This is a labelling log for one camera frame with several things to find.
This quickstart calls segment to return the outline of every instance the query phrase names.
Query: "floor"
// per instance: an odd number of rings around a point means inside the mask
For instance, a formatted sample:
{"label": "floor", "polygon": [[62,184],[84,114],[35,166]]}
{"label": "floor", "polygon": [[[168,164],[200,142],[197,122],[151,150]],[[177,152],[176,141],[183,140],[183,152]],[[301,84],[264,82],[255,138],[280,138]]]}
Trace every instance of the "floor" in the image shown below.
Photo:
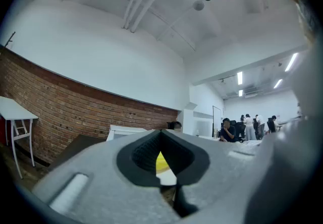
{"label": "floor", "polygon": [[38,180],[40,180],[48,173],[47,167],[42,166],[36,162],[35,167],[33,167],[31,159],[16,149],[18,164],[20,167],[21,174],[23,176],[23,179],[21,179],[17,171],[12,147],[0,143],[0,153],[9,169],[9,172],[12,175],[13,180],[18,184],[24,186],[28,190],[32,190],[32,188],[38,182]]}

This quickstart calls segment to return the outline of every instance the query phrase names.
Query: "table leg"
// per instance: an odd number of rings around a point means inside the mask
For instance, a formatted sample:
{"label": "table leg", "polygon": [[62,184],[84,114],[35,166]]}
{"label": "table leg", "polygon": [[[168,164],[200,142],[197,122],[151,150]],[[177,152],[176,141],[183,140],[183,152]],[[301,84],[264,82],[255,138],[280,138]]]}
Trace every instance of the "table leg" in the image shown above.
{"label": "table leg", "polygon": [[22,175],[19,169],[18,161],[17,161],[17,156],[16,156],[16,150],[15,150],[15,141],[14,141],[14,124],[15,120],[11,120],[11,144],[12,144],[12,151],[14,152],[14,158],[17,166],[18,173],[20,175],[20,178],[22,179]]}
{"label": "table leg", "polygon": [[7,120],[5,120],[5,124],[6,124],[6,143],[7,143],[7,146],[8,146],[8,136],[7,136]]}
{"label": "table leg", "polygon": [[32,125],[32,119],[30,119],[29,121],[30,121],[30,124],[29,124],[29,148],[30,148],[30,155],[31,155],[32,165],[35,166],[34,156],[32,154],[32,146],[31,146],[31,125]]}

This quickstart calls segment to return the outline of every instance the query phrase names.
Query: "ceiling light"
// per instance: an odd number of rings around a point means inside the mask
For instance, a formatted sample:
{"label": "ceiling light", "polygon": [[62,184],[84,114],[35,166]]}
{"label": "ceiling light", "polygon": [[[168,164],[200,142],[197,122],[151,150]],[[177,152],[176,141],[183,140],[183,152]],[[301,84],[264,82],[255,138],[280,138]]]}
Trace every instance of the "ceiling light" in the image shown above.
{"label": "ceiling light", "polygon": [[237,75],[238,75],[238,85],[241,85],[242,84],[242,72],[237,73]]}
{"label": "ceiling light", "polygon": [[286,68],[285,72],[287,72],[292,67],[297,55],[298,55],[298,53],[293,54],[289,64],[287,65],[287,68]]}
{"label": "ceiling light", "polygon": [[276,83],[276,85],[274,86],[274,89],[276,89],[276,88],[278,87],[278,85],[282,82],[282,80],[283,80],[283,79],[280,79],[280,80]]}

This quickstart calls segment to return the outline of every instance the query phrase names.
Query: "yellow object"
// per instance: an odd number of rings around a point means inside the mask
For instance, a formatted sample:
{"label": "yellow object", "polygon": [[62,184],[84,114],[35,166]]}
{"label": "yellow object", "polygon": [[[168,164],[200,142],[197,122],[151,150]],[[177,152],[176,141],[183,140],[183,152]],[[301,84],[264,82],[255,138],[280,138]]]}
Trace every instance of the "yellow object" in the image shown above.
{"label": "yellow object", "polygon": [[160,152],[156,160],[156,173],[159,174],[169,169],[170,167],[168,166],[166,160],[164,159],[163,154]]}

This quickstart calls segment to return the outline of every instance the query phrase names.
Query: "brick wall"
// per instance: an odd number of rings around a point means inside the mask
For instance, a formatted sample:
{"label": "brick wall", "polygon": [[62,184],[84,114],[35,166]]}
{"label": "brick wall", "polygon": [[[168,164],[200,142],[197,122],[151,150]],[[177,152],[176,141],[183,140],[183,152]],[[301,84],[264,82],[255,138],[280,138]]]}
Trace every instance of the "brick wall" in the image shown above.
{"label": "brick wall", "polygon": [[[106,138],[110,124],[162,129],[177,117],[176,110],[87,87],[9,50],[3,50],[0,60],[0,95],[39,117],[33,122],[33,153],[48,163],[79,134]],[[17,142],[29,151],[27,141]]]}

